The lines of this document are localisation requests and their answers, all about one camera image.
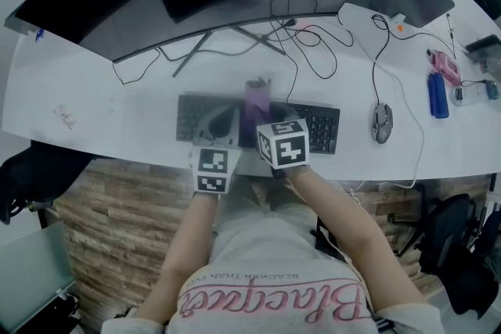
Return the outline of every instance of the monitor stand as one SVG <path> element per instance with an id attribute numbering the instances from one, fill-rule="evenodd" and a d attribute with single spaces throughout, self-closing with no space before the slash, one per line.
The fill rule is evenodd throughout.
<path id="1" fill-rule="evenodd" d="M 239 34 L 242 34 L 250 39 L 254 39 L 256 42 L 259 42 L 261 45 L 264 45 L 271 50 L 274 50 L 275 52 L 279 53 L 282 56 L 286 56 L 287 54 L 282 50 L 279 49 L 275 46 L 273 46 L 271 43 L 269 43 L 266 39 L 262 37 L 258 37 L 255 34 L 252 34 L 249 31 L 244 30 L 243 28 L 240 27 L 230 27 L 231 30 L 234 30 L 235 32 L 238 32 Z M 181 70 L 184 68 L 186 64 L 196 55 L 196 53 L 200 50 L 202 45 L 207 41 L 208 38 L 211 37 L 211 35 L 214 33 L 214 31 L 207 32 L 195 45 L 195 47 L 192 49 L 190 53 L 186 55 L 182 63 L 179 65 L 179 67 L 176 69 L 176 71 L 172 74 L 172 78 L 176 78 L 177 75 L 181 72 Z"/>

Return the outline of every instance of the pink object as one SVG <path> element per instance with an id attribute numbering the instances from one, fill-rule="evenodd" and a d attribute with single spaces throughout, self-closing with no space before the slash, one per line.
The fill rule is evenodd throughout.
<path id="1" fill-rule="evenodd" d="M 454 60 L 438 50 L 428 49 L 426 54 L 435 72 L 441 74 L 453 86 L 461 85 L 460 68 Z"/>

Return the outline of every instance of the white t-shirt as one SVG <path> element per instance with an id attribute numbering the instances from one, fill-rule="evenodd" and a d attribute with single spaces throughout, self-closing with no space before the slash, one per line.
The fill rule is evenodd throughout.
<path id="1" fill-rule="evenodd" d="M 126 318 L 107 321 L 103 333 L 378 333 L 357 275 L 314 242 L 277 217 L 224 232 L 209 264 L 182 287 L 167 328 Z M 400 334 L 444 332 L 438 309 L 426 304 L 389 307 L 378 316 Z"/>

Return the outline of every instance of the white cable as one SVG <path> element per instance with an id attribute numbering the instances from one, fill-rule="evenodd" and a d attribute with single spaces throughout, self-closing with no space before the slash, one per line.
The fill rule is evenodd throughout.
<path id="1" fill-rule="evenodd" d="M 411 189 L 415 184 L 416 184 L 416 177 L 417 177 L 417 170 L 419 168 L 419 165 L 420 165 L 420 161 L 421 161 L 421 156 L 423 155 L 423 149 L 424 149 L 424 130 L 423 128 L 421 127 L 421 124 L 420 122 L 417 120 L 416 116 L 414 115 L 413 111 L 410 109 L 409 107 L 409 104 L 407 103 L 407 98 L 405 97 L 405 91 L 404 91 L 404 86 L 402 84 L 402 82 L 400 81 L 400 78 L 398 78 L 398 76 L 396 76 L 395 74 L 393 74 L 392 72 L 386 70 L 386 68 L 384 68 L 377 60 L 375 60 L 370 54 L 369 52 L 367 52 L 367 49 L 364 47 L 364 45 L 362 44 L 362 42 L 360 41 L 359 37 L 354 34 L 353 32 L 351 32 L 348 28 L 346 27 L 343 27 L 342 25 L 338 24 L 338 23 L 335 23 L 334 21 L 331 21 L 331 20 L 328 20 L 326 19 L 327 21 L 329 21 L 331 24 L 339 27 L 339 28 L 342 28 L 343 30 L 345 31 L 348 31 L 350 32 L 351 35 L 353 35 L 353 38 L 355 39 L 355 42 L 357 42 L 357 44 L 360 46 L 360 48 L 364 51 L 364 53 L 367 55 L 367 57 L 369 57 L 369 59 L 376 64 L 376 66 L 378 66 L 383 72 L 386 73 L 386 75 L 390 76 L 390 77 L 393 77 L 395 80 L 397 80 L 398 84 L 400 85 L 400 89 L 402 90 L 402 96 L 403 96 L 403 99 L 404 99 L 404 103 L 405 103 L 405 107 L 407 107 L 407 110 L 409 111 L 409 114 L 411 115 L 411 117 L 414 119 L 414 121 L 416 122 L 417 124 L 417 127 L 420 129 L 421 131 L 421 136 L 422 136 L 422 141 L 421 141 L 421 149 L 420 149 L 420 153 L 417 157 L 417 161 L 416 161 L 416 168 L 414 169 L 414 179 L 413 179 L 413 183 L 411 185 L 401 185 L 401 184 L 397 184 L 395 182 L 389 182 L 389 181 L 383 181 L 383 182 L 372 182 L 370 181 L 371 184 L 375 184 L 375 185 L 382 185 L 382 184 L 391 184 L 391 185 L 396 185 L 400 188 L 404 188 L 404 189 Z"/>

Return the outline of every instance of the person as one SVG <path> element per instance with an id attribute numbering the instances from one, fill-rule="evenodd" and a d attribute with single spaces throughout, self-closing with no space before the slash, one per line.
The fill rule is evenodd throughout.
<path id="1" fill-rule="evenodd" d="M 246 178 L 219 201 L 196 193 L 151 294 L 103 333 L 377 333 L 379 316 L 390 332 L 442 334 L 375 220 L 310 167 L 286 174 L 295 192 L 271 188 L 268 213 Z M 348 258 L 315 249 L 317 216 Z"/>

